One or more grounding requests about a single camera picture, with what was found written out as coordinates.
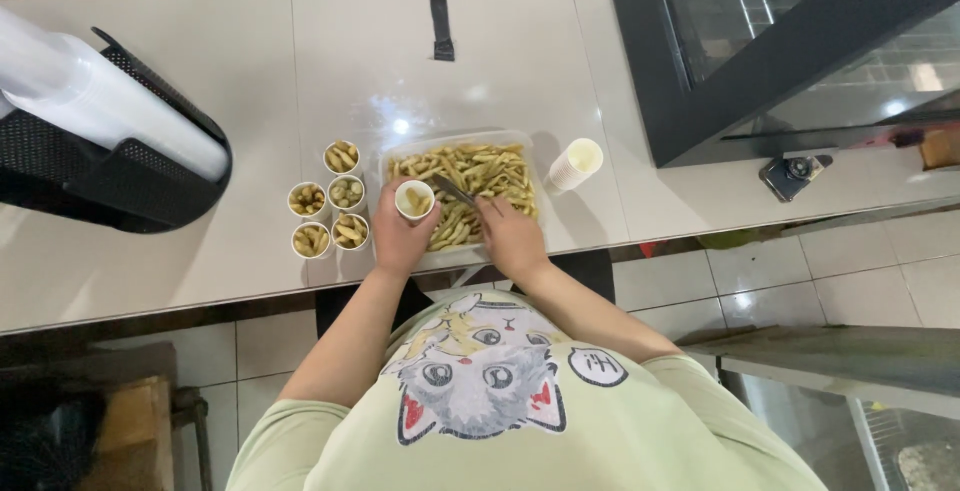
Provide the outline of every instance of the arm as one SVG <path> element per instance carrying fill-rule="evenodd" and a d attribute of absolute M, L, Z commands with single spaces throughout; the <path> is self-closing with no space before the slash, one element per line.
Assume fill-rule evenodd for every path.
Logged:
<path fill-rule="evenodd" d="M 377 266 L 277 399 L 323 400 L 353 407 L 376 382 L 403 285 L 424 256 L 430 233 L 440 219 L 437 204 L 415 227 L 397 212 L 394 196 L 407 179 L 395 179 L 380 194 L 371 231 Z"/>
<path fill-rule="evenodd" d="M 502 198 L 477 202 L 486 250 L 500 272 L 523 289 L 536 309 L 572 339 L 615 350 L 642 363 L 683 351 L 650 326 L 550 263 L 537 222 Z"/>

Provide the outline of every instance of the person's left hand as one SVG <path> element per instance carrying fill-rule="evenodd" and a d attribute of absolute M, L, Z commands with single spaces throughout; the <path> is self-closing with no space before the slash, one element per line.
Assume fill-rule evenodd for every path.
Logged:
<path fill-rule="evenodd" d="M 440 222 L 440 204 L 411 226 L 394 203 L 397 188 L 404 181 L 414 178 L 396 178 L 380 189 L 380 201 L 373 215 L 373 246 L 376 248 L 376 265 L 391 273 L 410 276 L 426 252 L 430 234 Z"/>

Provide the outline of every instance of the person's right hand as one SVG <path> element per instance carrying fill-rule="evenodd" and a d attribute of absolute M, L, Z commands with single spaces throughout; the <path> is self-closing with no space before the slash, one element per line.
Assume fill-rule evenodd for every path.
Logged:
<path fill-rule="evenodd" d="M 544 232 L 536 220 L 516 211 L 501 197 L 477 197 L 476 204 L 483 221 L 486 252 L 503 275 L 522 284 L 524 276 L 550 265 Z"/>

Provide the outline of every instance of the light green t-shirt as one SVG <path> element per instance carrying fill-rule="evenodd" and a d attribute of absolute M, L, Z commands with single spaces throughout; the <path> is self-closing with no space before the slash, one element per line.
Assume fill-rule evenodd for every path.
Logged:
<path fill-rule="evenodd" d="M 638 365 L 571 341 L 516 295 L 465 291 L 392 340 L 353 409 L 270 407 L 227 488 L 825 488 L 691 358 Z"/>

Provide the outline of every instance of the knife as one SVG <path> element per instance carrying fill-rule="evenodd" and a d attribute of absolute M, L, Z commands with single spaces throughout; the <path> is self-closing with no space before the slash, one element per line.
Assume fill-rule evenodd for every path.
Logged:
<path fill-rule="evenodd" d="M 439 190 L 446 191 L 449 195 L 452 195 L 453 198 L 457 199 L 460 202 L 467 203 L 471 207 L 476 207 L 477 204 L 474 202 L 474 197 L 469 193 L 465 193 L 460 190 L 460 187 L 457 187 L 453 181 L 450 181 L 447 178 L 439 174 L 434 174 L 430 177 L 430 180 L 434 182 L 435 185 L 439 187 Z"/>

